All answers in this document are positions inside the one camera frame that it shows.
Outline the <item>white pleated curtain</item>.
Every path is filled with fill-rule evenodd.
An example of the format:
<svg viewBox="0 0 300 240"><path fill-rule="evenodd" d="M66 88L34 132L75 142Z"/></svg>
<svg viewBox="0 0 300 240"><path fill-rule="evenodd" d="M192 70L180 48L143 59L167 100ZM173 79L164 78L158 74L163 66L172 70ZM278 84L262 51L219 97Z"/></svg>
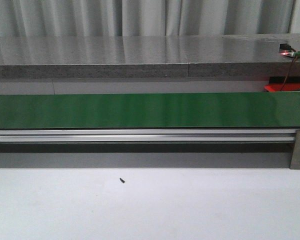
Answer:
<svg viewBox="0 0 300 240"><path fill-rule="evenodd" d="M300 33L300 0L0 0L0 37Z"/></svg>

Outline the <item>green conveyor belt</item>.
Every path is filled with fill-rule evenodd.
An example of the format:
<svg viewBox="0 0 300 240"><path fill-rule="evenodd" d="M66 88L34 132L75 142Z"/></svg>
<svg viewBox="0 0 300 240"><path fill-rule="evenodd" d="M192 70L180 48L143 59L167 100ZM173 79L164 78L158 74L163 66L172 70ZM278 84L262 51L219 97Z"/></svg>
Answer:
<svg viewBox="0 0 300 240"><path fill-rule="evenodd" d="M300 128L300 92L0 95L0 129Z"/></svg>

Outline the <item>small sensor circuit board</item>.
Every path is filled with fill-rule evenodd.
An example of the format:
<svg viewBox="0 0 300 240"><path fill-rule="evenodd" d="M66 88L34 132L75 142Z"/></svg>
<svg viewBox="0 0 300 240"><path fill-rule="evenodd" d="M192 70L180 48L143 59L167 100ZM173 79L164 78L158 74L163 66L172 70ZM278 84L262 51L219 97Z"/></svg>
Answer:
<svg viewBox="0 0 300 240"><path fill-rule="evenodd" d="M281 43L279 46L278 53L282 56L290 58L300 58L300 51L296 51L291 45L287 43Z"/></svg>

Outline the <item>grey stone counter slab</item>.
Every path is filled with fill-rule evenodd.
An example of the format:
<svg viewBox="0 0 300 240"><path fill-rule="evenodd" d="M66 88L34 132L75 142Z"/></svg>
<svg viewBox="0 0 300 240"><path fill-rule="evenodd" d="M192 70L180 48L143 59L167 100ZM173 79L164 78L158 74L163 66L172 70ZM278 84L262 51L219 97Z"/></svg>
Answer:
<svg viewBox="0 0 300 240"><path fill-rule="evenodd" d="M300 33L0 37L0 80L300 77Z"/></svg>

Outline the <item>aluminium conveyor frame rail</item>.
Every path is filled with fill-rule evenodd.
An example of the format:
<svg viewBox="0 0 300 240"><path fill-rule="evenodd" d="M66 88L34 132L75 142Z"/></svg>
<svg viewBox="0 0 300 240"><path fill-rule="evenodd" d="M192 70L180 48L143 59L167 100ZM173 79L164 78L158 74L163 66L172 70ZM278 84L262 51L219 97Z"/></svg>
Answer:
<svg viewBox="0 0 300 240"><path fill-rule="evenodd" d="M0 130L0 143L69 142L293 142L296 129L21 129Z"/></svg>

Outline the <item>red plastic tray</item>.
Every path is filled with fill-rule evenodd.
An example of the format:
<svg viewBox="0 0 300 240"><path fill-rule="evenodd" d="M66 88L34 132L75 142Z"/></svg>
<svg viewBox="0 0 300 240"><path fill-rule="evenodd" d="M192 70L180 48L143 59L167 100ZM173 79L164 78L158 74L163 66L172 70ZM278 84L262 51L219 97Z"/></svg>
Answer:
<svg viewBox="0 0 300 240"><path fill-rule="evenodd" d="M300 83L288 83L285 85L279 83L268 84L264 86L267 92L300 92Z"/></svg>

